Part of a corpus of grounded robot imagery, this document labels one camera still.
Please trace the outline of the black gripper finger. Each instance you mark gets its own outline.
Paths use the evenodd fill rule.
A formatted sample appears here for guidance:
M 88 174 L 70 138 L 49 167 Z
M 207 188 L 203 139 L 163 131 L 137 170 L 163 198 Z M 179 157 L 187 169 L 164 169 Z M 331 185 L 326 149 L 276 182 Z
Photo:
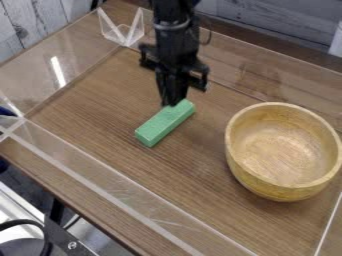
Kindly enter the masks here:
M 173 103 L 177 104 L 187 97 L 188 90 L 188 74 L 177 72 L 175 75 L 175 100 Z
M 156 75 L 156 84 L 157 84 L 157 90 L 159 95 L 161 99 L 161 105 L 163 106 L 172 106 L 173 105 L 173 99 L 172 99 L 172 75 L 157 68 L 155 70 Z

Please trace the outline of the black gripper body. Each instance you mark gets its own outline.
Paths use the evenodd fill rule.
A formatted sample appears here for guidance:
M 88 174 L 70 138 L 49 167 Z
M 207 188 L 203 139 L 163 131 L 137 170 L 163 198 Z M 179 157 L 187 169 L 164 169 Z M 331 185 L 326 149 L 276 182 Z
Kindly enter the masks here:
M 172 93 L 175 93 L 175 75 L 188 74 L 188 88 L 207 90 L 209 67 L 199 60 L 199 25 L 155 24 L 155 43 L 140 43 L 140 66 L 156 70 L 160 68 L 172 75 Z

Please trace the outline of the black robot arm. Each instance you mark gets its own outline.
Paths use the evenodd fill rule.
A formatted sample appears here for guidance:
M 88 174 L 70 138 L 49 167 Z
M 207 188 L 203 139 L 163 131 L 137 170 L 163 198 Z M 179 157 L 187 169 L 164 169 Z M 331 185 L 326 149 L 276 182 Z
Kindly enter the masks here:
M 155 43 L 140 43 L 140 65 L 155 71 L 161 106 L 176 106 L 188 87 L 207 90 L 209 67 L 197 58 L 200 0 L 149 0 Z

